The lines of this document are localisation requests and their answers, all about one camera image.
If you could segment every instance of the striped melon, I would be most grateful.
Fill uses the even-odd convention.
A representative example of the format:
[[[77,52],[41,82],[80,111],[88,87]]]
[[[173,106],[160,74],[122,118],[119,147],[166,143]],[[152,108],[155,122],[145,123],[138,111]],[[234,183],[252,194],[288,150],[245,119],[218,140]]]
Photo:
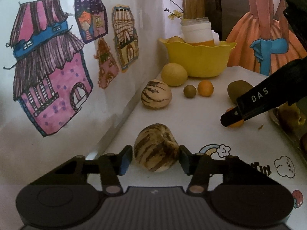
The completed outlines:
[[[179,145],[165,125],[155,123],[140,132],[133,152],[141,166],[152,172],[162,172],[178,160]]]
[[[171,100],[171,89],[166,83],[157,79],[149,81],[141,95],[142,103],[152,109],[166,107]]]

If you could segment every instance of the jar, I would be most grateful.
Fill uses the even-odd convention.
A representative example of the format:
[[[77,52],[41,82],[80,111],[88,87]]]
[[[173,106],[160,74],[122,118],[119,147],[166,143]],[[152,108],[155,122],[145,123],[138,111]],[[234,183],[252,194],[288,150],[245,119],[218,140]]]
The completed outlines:
[[[181,21],[181,29],[186,43],[192,46],[215,46],[211,23],[207,17]]]

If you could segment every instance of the purple house drawing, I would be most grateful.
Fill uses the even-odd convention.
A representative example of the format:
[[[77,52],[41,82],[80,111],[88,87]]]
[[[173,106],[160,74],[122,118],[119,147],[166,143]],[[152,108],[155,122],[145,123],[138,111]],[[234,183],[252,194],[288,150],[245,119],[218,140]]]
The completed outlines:
[[[85,44],[108,33],[106,8],[101,0],[75,0],[75,18]]]
[[[7,47],[16,64],[13,99],[30,121],[48,136],[58,132],[87,100],[93,83],[83,42],[68,29],[59,0],[20,4]]]

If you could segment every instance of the clear jar lid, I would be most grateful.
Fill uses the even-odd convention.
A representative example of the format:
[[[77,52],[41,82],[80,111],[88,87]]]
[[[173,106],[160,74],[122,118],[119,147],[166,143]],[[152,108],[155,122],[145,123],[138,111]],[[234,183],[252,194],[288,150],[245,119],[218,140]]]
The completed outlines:
[[[192,19],[192,20],[182,20],[181,26],[195,25],[195,24],[208,23],[208,22],[209,22],[208,17],[197,18],[197,19]]]

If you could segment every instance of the orange dress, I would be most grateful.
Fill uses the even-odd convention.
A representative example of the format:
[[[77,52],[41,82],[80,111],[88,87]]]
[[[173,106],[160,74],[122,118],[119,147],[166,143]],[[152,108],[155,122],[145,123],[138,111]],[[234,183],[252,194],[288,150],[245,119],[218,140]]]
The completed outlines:
[[[285,0],[280,0],[276,11],[278,20],[274,20],[273,0],[248,0],[250,12],[246,13],[232,29],[227,37],[227,42],[236,42],[235,49],[231,52],[228,67],[241,66],[254,72],[260,72],[260,64],[250,48],[253,41],[275,40],[284,38],[289,46],[287,53],[271,54],[271,73],[280,67],[298,58],[307,56],[302,44],[288,27],[288,21],[283,11],[286,9]]]

